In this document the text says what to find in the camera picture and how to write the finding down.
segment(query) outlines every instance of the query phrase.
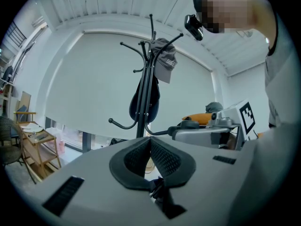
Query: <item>plastic bag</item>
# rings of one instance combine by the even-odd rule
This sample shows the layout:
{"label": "plastic bag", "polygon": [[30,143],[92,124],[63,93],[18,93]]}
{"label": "plastic bag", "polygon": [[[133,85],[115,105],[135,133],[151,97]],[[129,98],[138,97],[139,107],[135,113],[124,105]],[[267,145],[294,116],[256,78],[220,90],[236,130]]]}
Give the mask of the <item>plastic bag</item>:
{"label": "plastic bag", "polygon": [[[57,128],[47,128],[47,132],[49,132],[51,135],[56,137],[56,148],[57,148],[57,153],[59,155],[65,153],[65,142],[62,140],[62,135],[63,132]],[[51,148],[53,151],[55,151],[55,143],[54,141],[49,141],[45,143],[49,148]]]}

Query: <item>person's neck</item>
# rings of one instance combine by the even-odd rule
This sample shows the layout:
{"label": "person's neck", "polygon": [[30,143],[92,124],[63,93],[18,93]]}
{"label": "person's neck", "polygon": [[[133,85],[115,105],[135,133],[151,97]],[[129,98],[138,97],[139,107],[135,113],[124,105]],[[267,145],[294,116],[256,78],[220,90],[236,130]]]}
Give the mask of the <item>person's neck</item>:
{"label": "person's neck", "polygon": [[269,40],[271,49],[276,40],[277,24],[271,4],[267,0],[253,0],[254,29]]}

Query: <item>white corrugated ceiling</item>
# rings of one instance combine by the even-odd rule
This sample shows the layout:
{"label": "white corrugated ceiling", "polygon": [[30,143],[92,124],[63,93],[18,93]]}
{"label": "white corrugated ceiling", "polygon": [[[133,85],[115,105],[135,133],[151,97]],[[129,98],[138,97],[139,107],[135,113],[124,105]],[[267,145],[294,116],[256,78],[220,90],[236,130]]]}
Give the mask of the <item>white corrugated ceiling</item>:
{"label": "white corrugated ceiling", "polygon": [[[101,14],[126,14],[149,17],[175,28],[187,36],[183,18],[195,13],[192,0],[52,0],[61,23],[77,17]],[[268,52],[265,38],[258,31],[251,37],[244,33],[213,34],[204,29],[199,42],[224,66],[228,75],[236,74],[264,61]]]}

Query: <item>gray floor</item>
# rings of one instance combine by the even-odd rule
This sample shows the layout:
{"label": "gray floor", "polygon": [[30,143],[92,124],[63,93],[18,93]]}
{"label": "gray floor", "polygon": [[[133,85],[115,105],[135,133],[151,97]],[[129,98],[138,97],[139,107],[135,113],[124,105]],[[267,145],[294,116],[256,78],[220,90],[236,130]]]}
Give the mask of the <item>gray floor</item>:
{"label": "gray floor", "polygon": [[5,171],[9,176],[11,183],[19,190],[29,193],[35,187],[32,179],[30,178],[26,166],[22,163],[14,162],[5,166]]}

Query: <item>chair leg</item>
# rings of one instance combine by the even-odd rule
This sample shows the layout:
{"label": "chair leg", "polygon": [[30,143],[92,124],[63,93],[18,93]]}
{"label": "chair leg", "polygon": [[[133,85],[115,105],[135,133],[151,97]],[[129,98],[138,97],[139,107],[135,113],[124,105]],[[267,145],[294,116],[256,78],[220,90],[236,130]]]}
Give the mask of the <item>chair leg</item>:
{"label": "chair leg", "polygon": [[22,160],[23,160],[23,162],[24,162],[24,164],[25,164],[25,167],[26,167],[26,169],[27,169],[27,171],[28,171],[28,174],[29,174],[30,178],[32,179],[33,183],[34,183],[34,184],[37,184],[37,183],[35,182],[35,180],[33,179],[32,174],[31,174],[30,171],[29,171],[28,165],[27,165],[27,163],[26,163],[26,161],[25,161],[23,155],[21,156],[21,158],[22,158]]}

